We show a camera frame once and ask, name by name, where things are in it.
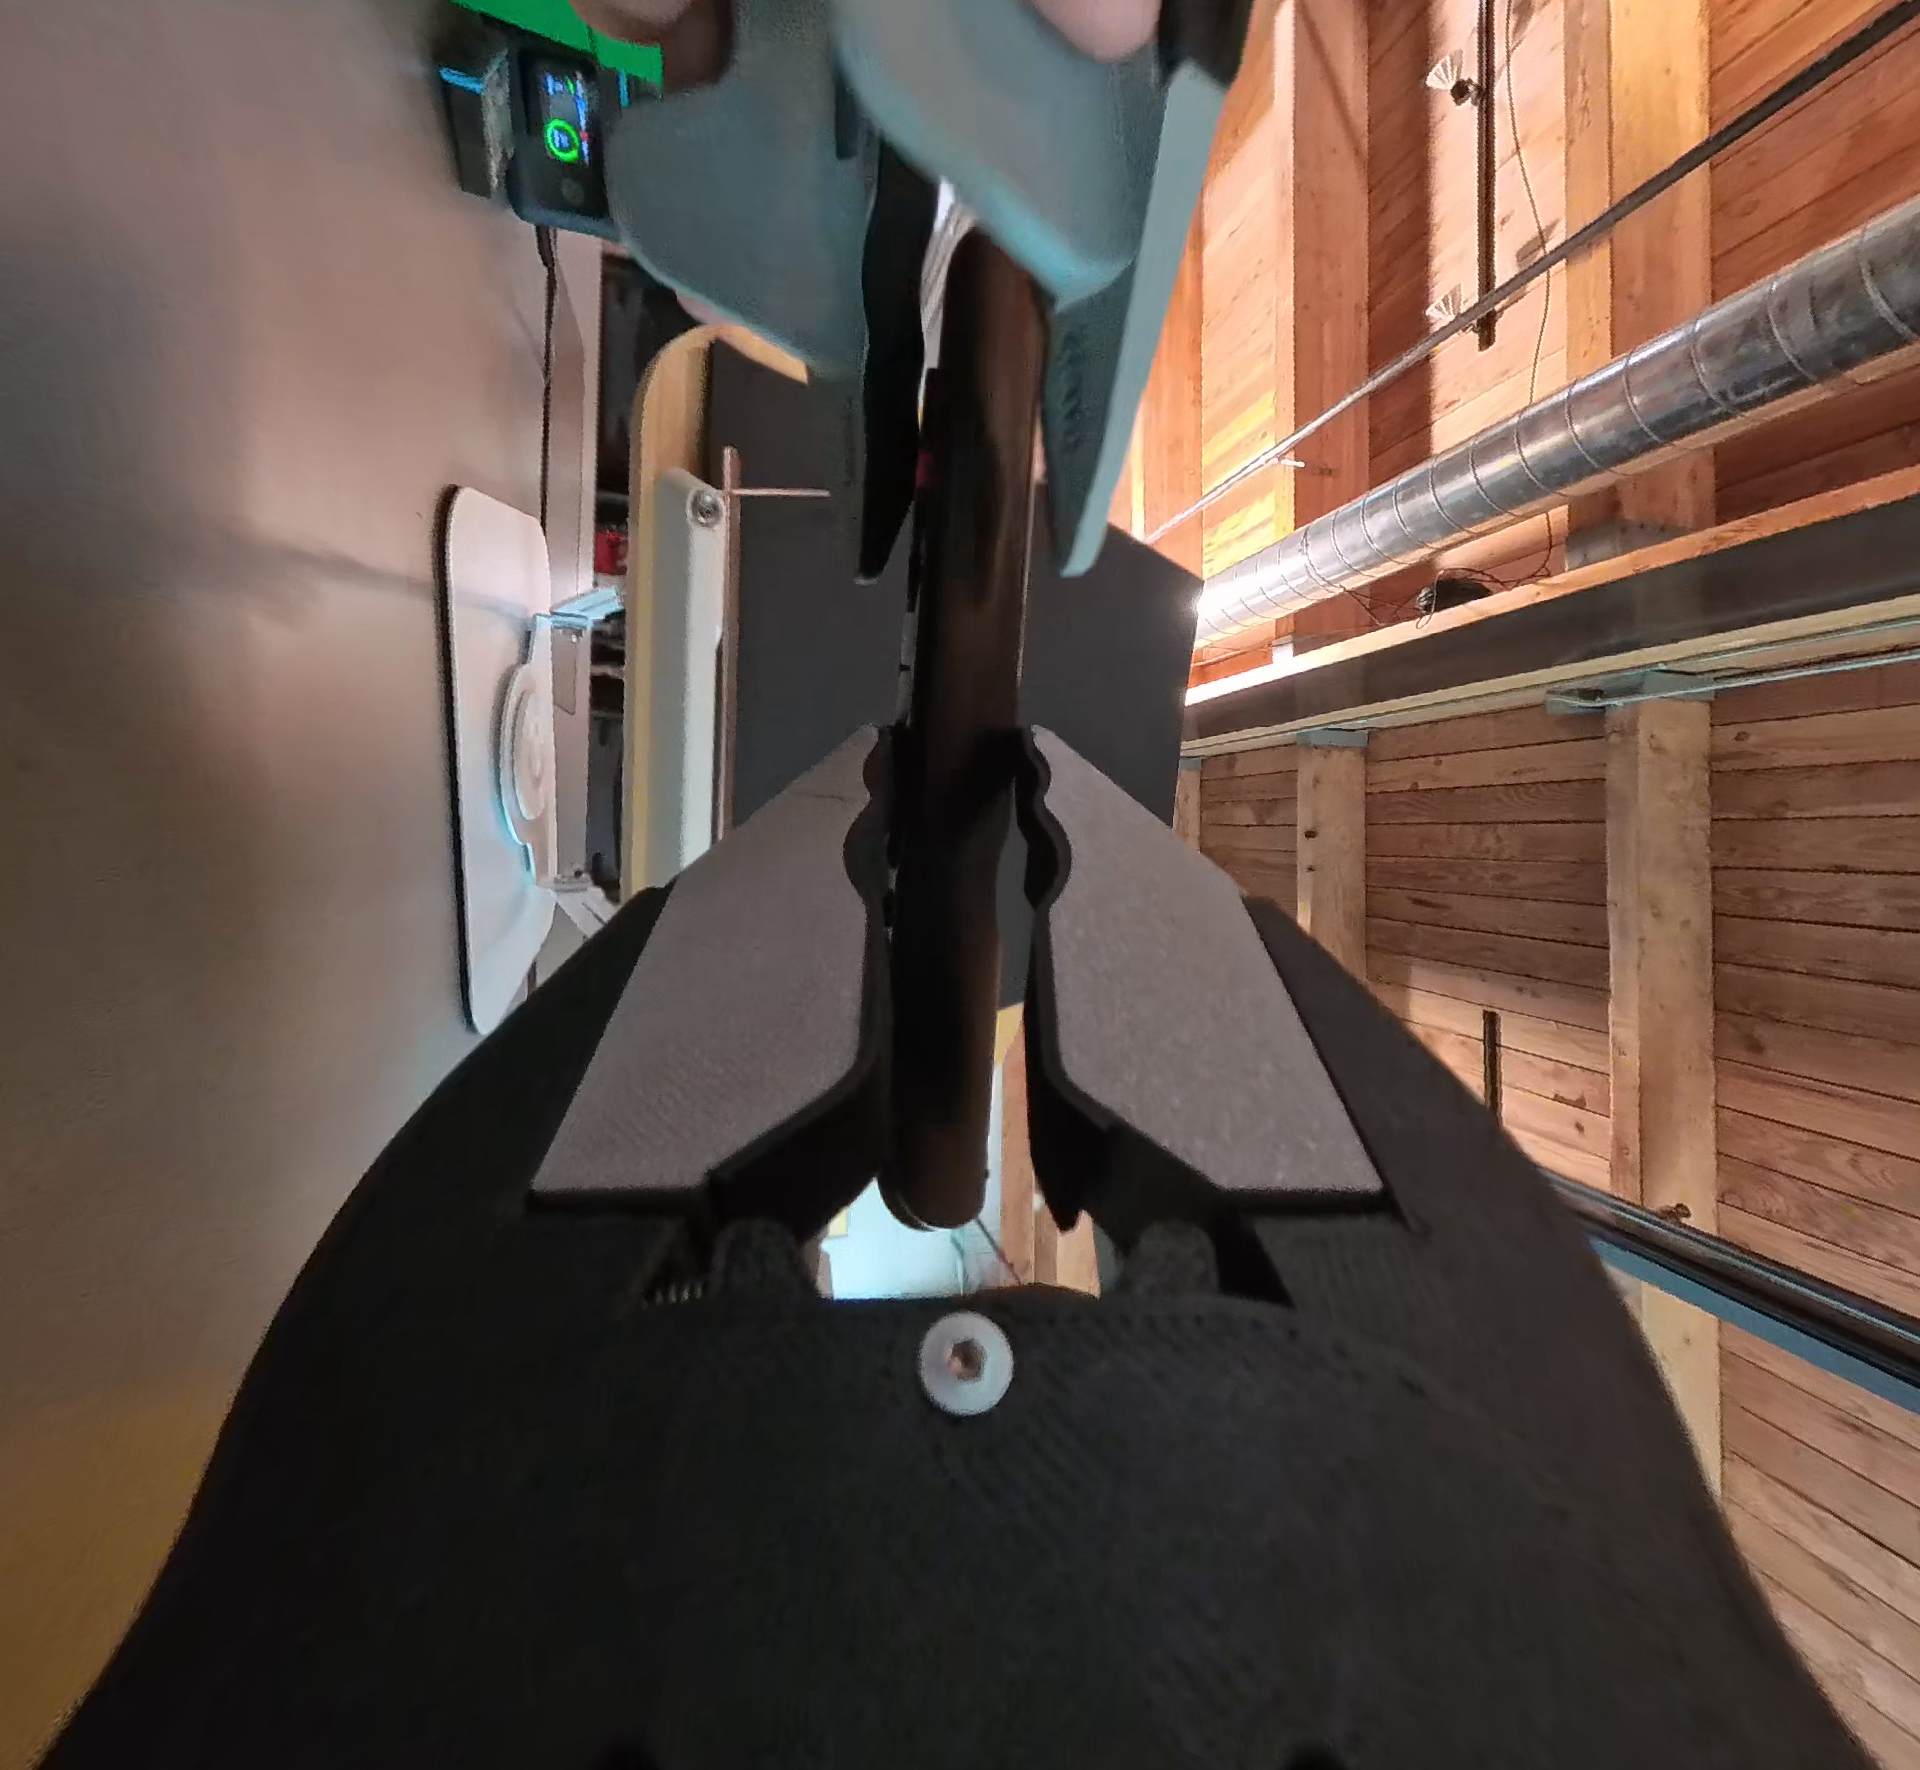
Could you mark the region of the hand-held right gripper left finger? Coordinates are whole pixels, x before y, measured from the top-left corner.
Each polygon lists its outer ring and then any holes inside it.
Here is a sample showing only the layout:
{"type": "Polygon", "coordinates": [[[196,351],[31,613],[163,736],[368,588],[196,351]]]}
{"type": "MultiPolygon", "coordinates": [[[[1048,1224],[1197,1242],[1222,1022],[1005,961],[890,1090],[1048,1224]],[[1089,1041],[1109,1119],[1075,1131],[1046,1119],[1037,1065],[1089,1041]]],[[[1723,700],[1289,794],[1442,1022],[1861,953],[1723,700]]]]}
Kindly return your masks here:
{"type": "Polygon", "coordinates": [[[673,882],[542,1207],[838,1215],[884,1145],[890,747],[857,729],[673,882]]]}

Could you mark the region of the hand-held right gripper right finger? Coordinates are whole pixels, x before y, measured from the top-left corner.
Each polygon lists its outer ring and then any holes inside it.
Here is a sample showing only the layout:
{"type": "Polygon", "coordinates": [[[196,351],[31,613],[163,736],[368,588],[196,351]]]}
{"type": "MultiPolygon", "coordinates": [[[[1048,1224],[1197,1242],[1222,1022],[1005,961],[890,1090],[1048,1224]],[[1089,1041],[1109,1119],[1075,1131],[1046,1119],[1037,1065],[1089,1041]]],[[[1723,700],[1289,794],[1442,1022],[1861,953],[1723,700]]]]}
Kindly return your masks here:
{"type": "Polygon", "coordinates": [[[1383,1185],[1235,880],[1049,729],[1026,745],[1031,1157],[1067,1227],[1376,1210],[1383,1185]]]}

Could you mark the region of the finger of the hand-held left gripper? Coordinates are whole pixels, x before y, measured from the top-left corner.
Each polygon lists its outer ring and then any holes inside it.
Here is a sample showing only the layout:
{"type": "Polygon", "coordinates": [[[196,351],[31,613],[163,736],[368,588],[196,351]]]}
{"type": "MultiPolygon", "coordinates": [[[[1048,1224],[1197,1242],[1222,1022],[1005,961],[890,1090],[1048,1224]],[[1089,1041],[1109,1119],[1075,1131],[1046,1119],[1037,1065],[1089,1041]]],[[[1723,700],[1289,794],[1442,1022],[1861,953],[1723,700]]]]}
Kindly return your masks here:
{"type": "Polygon", "coordinates": [[[1043,457],[1061,576],[1093,569],[1227,85],[1067,44],[1027,0],[829,0],[876,128],[1048,302],[1043,457]]]}
{"type": "Polygon", "coordinates": [[[660,282],[846,394],[856,576],[876,581],[916,485],[938,189],[851,96],[828,0],[731,12],[720,78],[613,121],[613,220],[660,282]]]}

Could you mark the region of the silver metal cutter tool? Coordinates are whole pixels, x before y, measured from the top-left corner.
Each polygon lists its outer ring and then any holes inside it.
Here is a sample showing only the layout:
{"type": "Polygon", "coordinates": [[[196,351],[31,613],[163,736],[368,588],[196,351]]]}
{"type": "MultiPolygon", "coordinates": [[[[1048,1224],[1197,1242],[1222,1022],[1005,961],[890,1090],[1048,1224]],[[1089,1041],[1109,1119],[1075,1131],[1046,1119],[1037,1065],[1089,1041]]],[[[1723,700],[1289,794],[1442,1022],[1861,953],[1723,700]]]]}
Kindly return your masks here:
{"type": "Polygon", "coordinates": [[[1043,362],[1033,280],[975,230],[947,269],[929,382],[896,736],[893,1134],[881,1183],[921,1230],[967,1226],[987,1187],[1043,362]]]}

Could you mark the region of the black battery charger case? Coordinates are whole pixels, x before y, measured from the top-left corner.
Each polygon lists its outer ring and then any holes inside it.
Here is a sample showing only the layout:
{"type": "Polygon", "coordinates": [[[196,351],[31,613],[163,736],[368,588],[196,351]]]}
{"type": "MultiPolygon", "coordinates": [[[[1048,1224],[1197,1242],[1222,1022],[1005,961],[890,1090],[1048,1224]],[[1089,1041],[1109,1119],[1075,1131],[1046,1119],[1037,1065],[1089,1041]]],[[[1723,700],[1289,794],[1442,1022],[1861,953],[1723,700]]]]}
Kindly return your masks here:
{"type": "Polygon", "coordinates": [[[445,32],[434,75],[464,196],[533,228],[615,239],[602,75],[588,53],[478,20],[445,32]]]}

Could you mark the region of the black wooden book stand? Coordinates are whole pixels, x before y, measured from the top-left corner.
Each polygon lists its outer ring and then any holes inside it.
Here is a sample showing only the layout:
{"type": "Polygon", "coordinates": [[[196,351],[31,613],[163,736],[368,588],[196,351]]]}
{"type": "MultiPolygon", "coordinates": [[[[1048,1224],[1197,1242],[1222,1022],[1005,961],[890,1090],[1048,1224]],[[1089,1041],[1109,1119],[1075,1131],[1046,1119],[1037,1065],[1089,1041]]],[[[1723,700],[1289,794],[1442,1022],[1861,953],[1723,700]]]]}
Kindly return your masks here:
{"type": "Polygon", "coordinates": [[[552,572],[540,522],[472,489],[436,518],[455,920],[469,1027],[524,995],[556,908],[591,937],[857,729],[902,713],[906,537],[854,573],[847,400],[755,336],[666,342],[630,400],[623,569],[552,572]],[[824,487],[716,528],[693,480],[824,487]]]}

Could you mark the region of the silver ventilation duct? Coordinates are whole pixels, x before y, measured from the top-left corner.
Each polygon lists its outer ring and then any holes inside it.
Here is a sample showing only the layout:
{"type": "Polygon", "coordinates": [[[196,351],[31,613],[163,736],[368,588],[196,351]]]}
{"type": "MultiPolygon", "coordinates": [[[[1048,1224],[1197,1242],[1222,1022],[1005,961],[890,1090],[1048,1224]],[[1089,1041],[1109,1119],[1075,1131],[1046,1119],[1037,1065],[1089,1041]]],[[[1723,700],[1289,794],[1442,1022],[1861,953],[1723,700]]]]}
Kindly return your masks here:
{"type": "Polygon", "coordinates": [[[1908,199],[1206,580],[1197,647],[1352,596],[1480,535],[1865,387],[1918,342],[1908,199]]]}

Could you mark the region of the black ceiling track rail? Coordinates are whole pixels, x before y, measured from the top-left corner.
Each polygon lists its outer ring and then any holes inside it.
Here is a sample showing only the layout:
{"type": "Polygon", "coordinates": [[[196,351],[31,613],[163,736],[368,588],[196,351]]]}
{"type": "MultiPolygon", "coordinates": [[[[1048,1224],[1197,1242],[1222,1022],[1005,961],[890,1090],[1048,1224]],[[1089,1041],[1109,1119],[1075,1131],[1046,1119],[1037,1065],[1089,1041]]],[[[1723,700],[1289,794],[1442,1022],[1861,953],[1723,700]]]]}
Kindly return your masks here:
{"type": "Polygon", "coordinates": [[[1549,1185],[1607,1269],[1918,1415],[1913,1317],[1572,1178],[1549,1185]]]}

